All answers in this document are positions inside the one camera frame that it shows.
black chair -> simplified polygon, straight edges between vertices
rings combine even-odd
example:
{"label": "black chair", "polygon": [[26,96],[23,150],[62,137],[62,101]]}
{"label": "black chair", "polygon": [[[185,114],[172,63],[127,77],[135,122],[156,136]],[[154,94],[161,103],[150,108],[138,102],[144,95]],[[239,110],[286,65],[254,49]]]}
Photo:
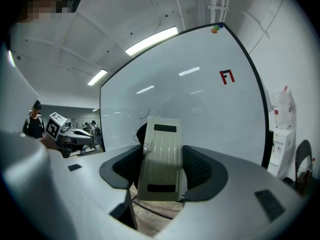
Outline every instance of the black chair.
{"label": "black chair", "polygon": [[[310,166],[305,172],[302,172],[298,177],[298,170],[300,168],[301,163],[307,157],[310,157]],[[312,152],[310,142],[308,140],[304,140],[298,146],[295,154],[295,189],[303,195],[307,183],[312,176]]]}

white ceiling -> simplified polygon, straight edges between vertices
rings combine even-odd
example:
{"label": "white ceiling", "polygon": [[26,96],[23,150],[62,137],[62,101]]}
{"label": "white ceiling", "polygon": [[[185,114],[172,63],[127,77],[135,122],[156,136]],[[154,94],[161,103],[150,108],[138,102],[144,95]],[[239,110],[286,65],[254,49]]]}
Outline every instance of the white ceiling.
{"label": "white ceiling", "polygon": [[[185,29],[210,23],[211,0],[178,3],[182,15],[177,0],[82,0],[75,13],[16,24],[14,61],[43,104],[98,108],[100,86],[131,59],[126,49],[172,26],[181,32],[183,21]],[[88,86],[101,69],[108,74]]]}

chair backrest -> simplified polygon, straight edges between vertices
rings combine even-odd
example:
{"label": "chair backrest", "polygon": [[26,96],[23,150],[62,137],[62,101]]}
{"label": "chair backrest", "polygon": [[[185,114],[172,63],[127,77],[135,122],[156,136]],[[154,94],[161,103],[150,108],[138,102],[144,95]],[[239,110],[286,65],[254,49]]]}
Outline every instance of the chair backrest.
{"label": "chair backrest", "polygon": [[298,170],[303,162],[303,160],[307,157],[310,157],[310,163],[312,166],[312,152],[311,152],[311,145],[308,140],[304,140],[301,142],[301,144],[298,146],[295,154],[295,182],[297,183],[298,178]]}

ceiling light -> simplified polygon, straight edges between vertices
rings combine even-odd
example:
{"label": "ceiling light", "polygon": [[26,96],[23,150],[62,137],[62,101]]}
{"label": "ceiling light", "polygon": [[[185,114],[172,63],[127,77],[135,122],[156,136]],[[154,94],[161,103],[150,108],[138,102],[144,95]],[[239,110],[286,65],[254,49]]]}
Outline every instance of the ceiling light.
{"label": "ceiling light", "polygon": [[191,92],[190,94],[197,94],[197,93],[202,93],[204,92],[205,90],[198,90],[198,91],[195,91],[195,92]]}
{"label": "ceiling light", "polygon": [[129,49],[125,50],[127,54],[134,55],[135,53],[154,45],[155,43],[158,43],[160,41],[163,41],[169,37],[172,37],[174,35],[178,34],[177,28],[174,26],[172,28],[166,29],[164,31],[161,31],[160,33],[154,34],[152,36],[149,36],[148,38],[138,42],[134,46],[131,46]]}
{"label": "ceiling light", "polygon": [[154,86],[151,85],[151,86],[149,86],[149,87],[147,87],[147,88],[145,88],[145,89],[143,89],[143,90],[138,91],[136,94],[140,94],[140,93],[143,93],[143,92],[145,92],[145,91],[148,91],[148,90],[152,89],[153,87],[154,87]]}
{"label": "ceiling light", "polygon": [[192,69],[189,69],[187,71],[183,71],[183,72],[179,73],[179,76],[182,77],[182,76],[184,76],[186,74],[190,74],[192,72],[198,71],[199,69],[200,69],[200,67],[197,66],[195,68],[192,68]]}
{"label": "ceiling light", "polygon": [[9,60],[12,67],[16,67],[16,64],[14,62],[14,58],[12,57],[12,53],[10,50],[8,51],[8,60]]}
{"label": "ceiling light", "polygon": [[91,80],[90,82],[88,82],[88,86],[92,86],[96,81],[98,81],[100,78],[102,78],[106,73],[108,73],[107,71],[105,71],[104,69],[101,69],[101,71],[96,74]]}

wooden floor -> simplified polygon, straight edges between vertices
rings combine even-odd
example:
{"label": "wooden floor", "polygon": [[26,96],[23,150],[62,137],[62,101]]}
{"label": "wooden floor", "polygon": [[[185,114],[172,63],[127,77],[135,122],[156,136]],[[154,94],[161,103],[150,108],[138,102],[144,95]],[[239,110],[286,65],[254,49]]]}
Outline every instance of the wooden floor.
{"label": "wooden floor", "polygon": [[[130,195],[133,198],[137,194],[137,189],[133,184],[130,188]],[[175,217],[182,210],[183,204],[180,202],[174,201],[141,201],[139,199],[135,199],[139,204],[156,211],[158,213]],[[138,231],[153,237],[159,231],[164,229],[170,222],[170,219],[158,216],[153,214],[140,206],[132,203],[135,220],[137,223]]]}

